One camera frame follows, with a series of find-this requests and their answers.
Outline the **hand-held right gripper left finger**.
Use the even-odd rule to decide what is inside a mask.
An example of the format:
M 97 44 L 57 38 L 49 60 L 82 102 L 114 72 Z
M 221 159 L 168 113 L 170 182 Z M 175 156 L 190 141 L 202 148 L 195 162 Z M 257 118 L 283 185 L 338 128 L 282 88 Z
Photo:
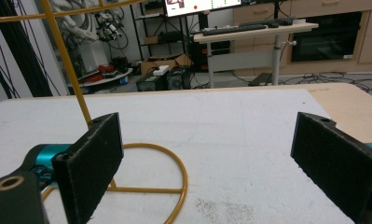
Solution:
M 90 122 L 89 130 L 51 163 L 69 224 L 86 224 L 124 157 L 119 114 Z

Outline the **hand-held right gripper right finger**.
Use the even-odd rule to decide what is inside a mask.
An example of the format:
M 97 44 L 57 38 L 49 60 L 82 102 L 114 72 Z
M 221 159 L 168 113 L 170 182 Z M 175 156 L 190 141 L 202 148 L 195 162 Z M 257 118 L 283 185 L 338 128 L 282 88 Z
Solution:
M 299 112 L 291 157 L 355 224 L 372 224 L 372 144 L 331 119 Z

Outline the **round white table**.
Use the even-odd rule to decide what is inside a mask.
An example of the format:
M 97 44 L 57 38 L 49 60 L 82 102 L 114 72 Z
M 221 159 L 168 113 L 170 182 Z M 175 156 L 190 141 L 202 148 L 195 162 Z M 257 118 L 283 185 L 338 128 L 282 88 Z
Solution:
M 86 77 L 82 77 L 78 80 L 80 87 L 90 87 L 108 83 L 111 81 L 119 80 L 126 77 L 132 72 L 132 68 L 129 68 L 125 73 L 120 73 L 118 71 L 106 74 L 94 74 Z

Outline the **red object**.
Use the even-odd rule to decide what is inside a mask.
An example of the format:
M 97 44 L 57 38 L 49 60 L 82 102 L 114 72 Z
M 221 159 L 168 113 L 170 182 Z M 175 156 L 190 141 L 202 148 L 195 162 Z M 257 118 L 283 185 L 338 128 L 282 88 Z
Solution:
M 102 73 L 111 73 L 116 70 L 116 68 L 111 64 L 100 64 L 98 66 L 98 70 Z

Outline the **black computer tower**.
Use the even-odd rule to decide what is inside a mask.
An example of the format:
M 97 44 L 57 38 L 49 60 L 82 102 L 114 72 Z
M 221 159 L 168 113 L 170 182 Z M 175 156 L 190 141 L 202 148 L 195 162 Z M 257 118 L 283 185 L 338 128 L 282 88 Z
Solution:
M 168 89 L 165 77 L 148 76 L 136 83 L 138 91 L 166 91 Z
M 190 71 L 187 67 L 173 68 L 167 75 L 168 89 L 173 90 L 189 90 L 190 84 Z

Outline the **yellow metal stand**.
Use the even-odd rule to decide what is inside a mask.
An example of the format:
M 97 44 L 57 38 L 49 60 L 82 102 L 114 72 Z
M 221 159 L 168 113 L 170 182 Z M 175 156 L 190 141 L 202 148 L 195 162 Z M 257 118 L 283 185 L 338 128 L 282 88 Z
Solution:
M 103 0 L 98 0 L 96 7 L 87 7 L 76 10 L 66 10 L 54 12 L 48 0 L 40 0 L 43 8 L 41 14 L 32 14 L 17 16 L 14 14 L 6 15 L 0 13 L 0 23 L 15 25 L 20 21 L 45 19 L 48 21 L 50 31 L 53 34 L 55 43 L 60 51 L 61 58 L 64 62 L 67 75 L 71 80 L 71 85 L 76 94 L 76 99 L 80 109 L 90 128 L 90 112 L 86 105 L 83 94 L 76 79 L 76 73 L 72 66 L 69 54 L 61 38 L 59 26 L 56 22 L 58 17 L 70 16 L 81 13 L 101 11 L 112 7 L 122 7 L 136 3 L 138 0 L 128 0 L 124 3 L 106 4 Z M 48 224 L 48 216 L 45 211 L 43 201 L 53 191 L 52 183 L 57 183 L 51 159 L 58 153 L 65 151 L 72 144 L 55 144 L 55 145 L 38 145 L 33 147 L 25 157 L 20 168 L 16 169 L 9 175 L 0 177 L 0 223 L 41 223 Z M 122 143 L 123 151 L 129 148 L 149 148 L 160 151 L 174 160 L 182 175 L 182 187 L 179 189 L 154 189 L 154 188 L 131 188 L 119 187 L 112 178 L 108 185 L 107 191 L 113 192 L 137 192 L 137 193 L 160 193 L 160 194 L 177 194 L 178 202 L 174 206 L 164 224 L 172 224 L 185 202 L 187 194 L 187 173 L 182 161 L 169 149 L 154 144 L 147 143 Z

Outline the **cardboard box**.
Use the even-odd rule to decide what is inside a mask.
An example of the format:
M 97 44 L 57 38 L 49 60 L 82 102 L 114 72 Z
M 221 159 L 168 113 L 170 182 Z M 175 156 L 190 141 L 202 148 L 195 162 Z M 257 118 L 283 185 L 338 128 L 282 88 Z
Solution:
M 151 56 L 141 63 L 141 74 L 146 75 L 151 72 L 154 67 L 160 67 L 161 65 L 169 65 L 171 69 L 176 66 L 190 66 L 192 64 L 191 59 L 182 54 L 173 55 L 156 55 Z

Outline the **small white box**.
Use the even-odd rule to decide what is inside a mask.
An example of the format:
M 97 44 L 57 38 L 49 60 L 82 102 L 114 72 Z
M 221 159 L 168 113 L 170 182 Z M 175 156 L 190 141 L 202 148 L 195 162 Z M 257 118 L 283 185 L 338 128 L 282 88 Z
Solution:
M 163 76 L 169 71 L 169 65 L 161 65 L 157 70 L 153 72 L 154 76 Z

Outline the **black built-in oven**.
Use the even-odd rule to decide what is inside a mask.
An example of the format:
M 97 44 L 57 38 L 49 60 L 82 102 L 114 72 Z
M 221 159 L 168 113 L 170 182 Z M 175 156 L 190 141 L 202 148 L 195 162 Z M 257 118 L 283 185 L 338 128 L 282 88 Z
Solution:
M 318 27 L 294 34 L 292 62 L 348 60 L 354 52 L 360 30 L 360 11 L 306 18 Z

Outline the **white table mat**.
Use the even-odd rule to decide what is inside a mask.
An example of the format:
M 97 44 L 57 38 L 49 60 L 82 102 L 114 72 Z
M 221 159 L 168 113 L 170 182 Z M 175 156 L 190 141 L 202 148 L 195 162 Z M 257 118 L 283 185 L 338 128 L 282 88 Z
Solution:
M 187 184 L 177 224 L 351 224 L 291 158 L 298 112 L 323 107 L 304 90 L 90 95 L 93 117 L 118 113 L 119 193 L 92 224 L 162 224 Z

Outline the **light wooden cabinet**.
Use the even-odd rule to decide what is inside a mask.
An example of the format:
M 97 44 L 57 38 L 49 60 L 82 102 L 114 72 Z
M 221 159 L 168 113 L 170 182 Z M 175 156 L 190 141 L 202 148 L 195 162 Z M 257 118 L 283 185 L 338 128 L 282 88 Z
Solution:
M 239 7 L 233 10 L 233 23 L 258 21 L 273 17 L 273 4 Z M 355 44 L 350 54 L 341 59 L 325 61 L 294 62 L 291 59 L 295 47 L 283 46 L 280 75 L 322 72 L 365 72 L 372 71 L 372 0 L 287 0 L 281 5 L 280 17 L 292 16 L 306 19 L 343 13 L 361 12 L 360 29 L 355 35 Z M 257 37 L 236 40 L 235 52 L 272 49 L 274 37 Z

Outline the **light wooden desk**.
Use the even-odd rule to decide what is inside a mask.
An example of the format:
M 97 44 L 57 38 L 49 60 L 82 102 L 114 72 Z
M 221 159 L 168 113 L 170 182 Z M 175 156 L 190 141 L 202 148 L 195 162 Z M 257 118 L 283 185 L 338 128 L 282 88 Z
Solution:
M 207 45 L 207 61 L 210 88 L 214 88 L 214 73 L 228 70 L 239 70 L 256 67 L 271 67 L 271 83 L 273 86 L 278 84 L 280 71 L 280 56 L 282 50 L 282 35 L 309 32 L 319 26 L 318 23 L 303 22 L 290 26 L 279 26 L 278 28 L 266 28 L 261 30 L 245 31 L 238 33 L 204 36 L 198 34 L 194 36 L 194 41 Z M 235 52 L 229 54 L 213 55 L 211 44 L 214 42 L 241 40 L 255 37 L 274 36 L 275 42 L 272 50 L 259 50 L 248 52 Z

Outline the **black metal shelf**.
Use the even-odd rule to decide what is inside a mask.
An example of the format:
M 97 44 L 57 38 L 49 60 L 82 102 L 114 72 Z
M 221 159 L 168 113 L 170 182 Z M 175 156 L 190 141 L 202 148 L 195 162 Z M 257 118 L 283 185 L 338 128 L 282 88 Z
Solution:
M 189 36 L 185 16 L 168 17 L 164 0 L 142 0 L 130 5 L 142 60 L 155 55 L 186 53 Z

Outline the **black keyboard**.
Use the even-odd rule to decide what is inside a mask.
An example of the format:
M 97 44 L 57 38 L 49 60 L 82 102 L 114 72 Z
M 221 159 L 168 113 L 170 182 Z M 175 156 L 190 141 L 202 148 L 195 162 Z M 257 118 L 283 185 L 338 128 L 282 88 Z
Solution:
M 234 26 L 234 27 L 229 27 L 229 28 L 213 29 L 213 30 L 204 31 L 202 34 L 203 36 L 224 35 L 224 34 L 232 34 L 232 33 L 237 33 L 237 32 L 262 30 L 266 28 L 267 28 L 267 25 L 264 25 L 264 24 L 252 24 L 252 25 L 246 25 L 246 26 Z

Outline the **white pedestal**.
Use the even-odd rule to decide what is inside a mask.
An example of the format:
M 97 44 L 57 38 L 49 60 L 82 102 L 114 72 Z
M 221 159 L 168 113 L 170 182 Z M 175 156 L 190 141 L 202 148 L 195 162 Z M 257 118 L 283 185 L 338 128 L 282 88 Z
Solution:
M 99 41 L 80 45 L 79 53 L 87 72 L 97 69 L 100 65 L 108 64 L 103 44 Z

